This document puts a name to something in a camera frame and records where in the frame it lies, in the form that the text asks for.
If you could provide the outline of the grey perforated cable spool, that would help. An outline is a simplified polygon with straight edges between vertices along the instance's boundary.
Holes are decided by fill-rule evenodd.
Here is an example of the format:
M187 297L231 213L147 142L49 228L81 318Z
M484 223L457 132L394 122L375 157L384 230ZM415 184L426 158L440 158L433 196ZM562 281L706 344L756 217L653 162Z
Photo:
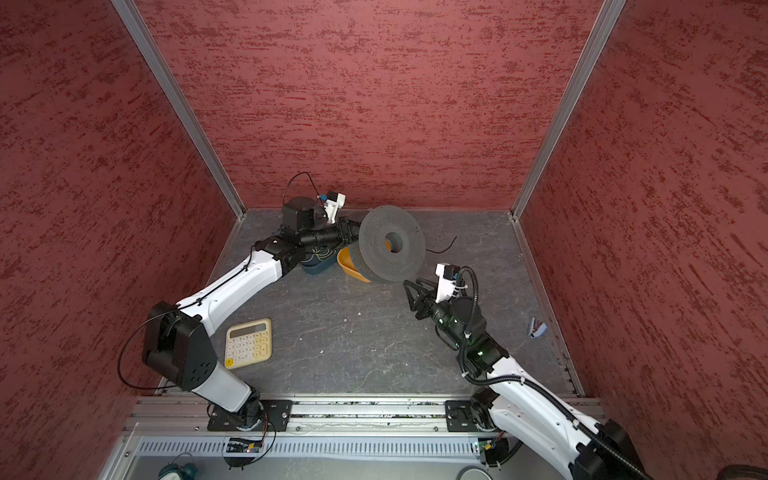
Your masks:
M400 207L377 207L363 219L358 240L350 246L350 256L358 272L371 282L409 280L425 261L423 229Z

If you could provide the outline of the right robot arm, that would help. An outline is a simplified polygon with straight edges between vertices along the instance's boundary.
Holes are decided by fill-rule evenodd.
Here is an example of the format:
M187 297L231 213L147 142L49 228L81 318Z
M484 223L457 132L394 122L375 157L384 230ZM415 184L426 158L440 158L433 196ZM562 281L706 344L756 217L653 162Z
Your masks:
M620 425L601 423L556 396L487 332L475 295L443 298L438 283L422 278L403 286L409 309L434 322L438 337L456 351L463 378L478 388L477 425L511 434L565 479L650 477Z

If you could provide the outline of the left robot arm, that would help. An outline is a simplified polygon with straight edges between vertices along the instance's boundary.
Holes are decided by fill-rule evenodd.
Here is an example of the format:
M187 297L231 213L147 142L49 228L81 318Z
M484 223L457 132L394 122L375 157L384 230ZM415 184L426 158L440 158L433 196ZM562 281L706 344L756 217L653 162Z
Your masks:
M143 363L207 400L235 429L265 427L258 391L219 361L211 338L237 309L316 249L336 251L357 240L359 222L339 213L345 202L334 191L291 199L282 206L276 233L256 241L238 266L177 304L156 304L145 323Z

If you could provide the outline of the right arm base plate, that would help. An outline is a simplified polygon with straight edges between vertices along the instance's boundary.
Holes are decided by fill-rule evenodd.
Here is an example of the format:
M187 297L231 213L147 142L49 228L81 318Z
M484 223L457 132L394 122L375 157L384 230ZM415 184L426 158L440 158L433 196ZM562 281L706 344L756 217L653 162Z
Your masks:
M475 400L447 400L444 403L447 430L459 432L496 432L489 411Z

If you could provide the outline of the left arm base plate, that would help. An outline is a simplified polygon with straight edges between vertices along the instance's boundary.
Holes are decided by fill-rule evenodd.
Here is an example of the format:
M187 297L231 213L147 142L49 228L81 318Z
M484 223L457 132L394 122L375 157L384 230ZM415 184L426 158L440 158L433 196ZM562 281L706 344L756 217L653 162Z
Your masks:
M207 430L210 432L263 432L272 427L284 432L291 416L294 402L291 400L261 399L258 404L246 405L233 413L214 403L209 403Z

